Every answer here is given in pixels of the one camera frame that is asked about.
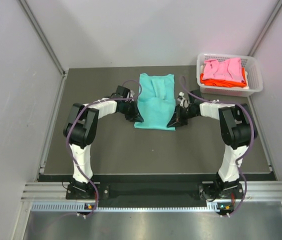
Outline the teal t shirt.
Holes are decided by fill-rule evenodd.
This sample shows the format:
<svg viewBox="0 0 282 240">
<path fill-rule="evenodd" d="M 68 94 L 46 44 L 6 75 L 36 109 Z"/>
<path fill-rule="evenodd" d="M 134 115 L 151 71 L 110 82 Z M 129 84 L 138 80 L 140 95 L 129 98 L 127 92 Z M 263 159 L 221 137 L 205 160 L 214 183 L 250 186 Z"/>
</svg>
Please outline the teal t shirt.
<svg viewBox="0 0 282 240">
<path fill-rule="evenodd" d="M 139 76 L 142 87 L 137 99 L 137 107 L 143 122 L 136 122 L 136 129 L 175 131 L 175 127 L 167 127 L 176 106 L 175 76 L 150 76 L 142 73 Z"/>
</svg>

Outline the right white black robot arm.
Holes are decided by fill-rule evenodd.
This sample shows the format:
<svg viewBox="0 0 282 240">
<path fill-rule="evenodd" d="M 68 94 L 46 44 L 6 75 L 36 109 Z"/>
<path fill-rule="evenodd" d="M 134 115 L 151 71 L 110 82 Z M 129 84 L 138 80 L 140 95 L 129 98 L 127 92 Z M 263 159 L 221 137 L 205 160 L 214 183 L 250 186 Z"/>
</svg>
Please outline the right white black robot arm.
<svg viewBox="0 0 282 240">
<path fill-rule="evenodd" d="M 207 117 L 219 121 L 225 151 L 221 167 L 213 181 L 213 190 L 218 197 L 226 198 L 233 189 L 239 186 L 239 168 L 243 155 L 258 136 L 258 132 L 247 104 L 206 100 L 196 95 L 199 92 L 199 90 L 190 91 L 188 98 L 185 97 L 185 93 L 179 93 L 178 103 L 166 126 L 168 128 L 182 127 L 188 124 L 189 119 L 195 117 Z"/>
</svg>

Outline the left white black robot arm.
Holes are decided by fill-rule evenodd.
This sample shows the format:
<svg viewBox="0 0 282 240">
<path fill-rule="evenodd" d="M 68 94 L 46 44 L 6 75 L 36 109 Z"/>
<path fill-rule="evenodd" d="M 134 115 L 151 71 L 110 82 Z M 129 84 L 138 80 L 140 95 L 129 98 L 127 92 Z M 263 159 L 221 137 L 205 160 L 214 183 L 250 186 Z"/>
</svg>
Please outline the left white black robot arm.
<svg viewBox="0 0 282 240">
<path fill-rule="evenodd" d="M 63 135 L 70 151 L 74 172 L 70 187 L 83 198 L 90 198 L 95 191 L 91 182 L 91 146 L 95 140 L 99 119 L 115 113 L 123 114 L 132 123 L 144 122 L 132 90 L 119 85 L 110 96 L 91 103 L 72 105 L 65 124 Z"/>
</svg>

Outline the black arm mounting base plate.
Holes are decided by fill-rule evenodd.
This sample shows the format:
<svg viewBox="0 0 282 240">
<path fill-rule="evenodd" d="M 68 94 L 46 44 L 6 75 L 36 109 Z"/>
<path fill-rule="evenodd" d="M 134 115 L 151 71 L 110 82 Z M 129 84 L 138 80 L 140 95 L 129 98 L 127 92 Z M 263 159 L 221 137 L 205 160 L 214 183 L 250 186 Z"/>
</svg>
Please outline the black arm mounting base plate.
<svg viewBox="0 0 282 240">
<path fill-rule="evenodd" d="M 118 197 L 189 197 L 191 200 L 229 199 L 243 195 L 237 179 L 223 182 L 217 174 L 96 174 L 87 183 L 69 180 L 67 199 L 100 201 Z"/>
</svg>

